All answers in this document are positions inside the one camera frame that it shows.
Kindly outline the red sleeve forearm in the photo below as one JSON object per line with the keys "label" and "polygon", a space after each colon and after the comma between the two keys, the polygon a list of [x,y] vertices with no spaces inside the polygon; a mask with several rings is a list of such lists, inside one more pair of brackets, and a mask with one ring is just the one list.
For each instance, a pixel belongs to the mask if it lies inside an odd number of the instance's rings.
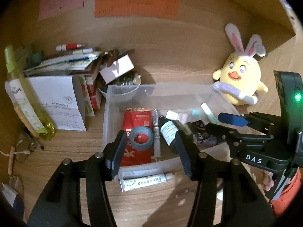
{"label": "red sleeve forearm", "polygon": [[285,188],[277,200],[271,200],[272,210],[275,216],[280,216],[289,206],[291,201],[295,198],[301,187],[301,172],[297,171],[296,176],[288,187]]}

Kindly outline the person's right hand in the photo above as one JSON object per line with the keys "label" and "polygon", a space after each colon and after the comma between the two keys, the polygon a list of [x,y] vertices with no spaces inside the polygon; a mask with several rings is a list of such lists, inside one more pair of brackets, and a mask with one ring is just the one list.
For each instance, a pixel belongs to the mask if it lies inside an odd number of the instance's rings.
{"label": "person's right hand", "polygon": [[272,189],[272,187],[275,184],[274,180],[272,179],[273,173],[268,172],[268,171],[263,171],[262,175],[263,175],[263,181],[262,181],[262,184],[261,184],[262,188],[265,191],[270,191],[270,189]]}

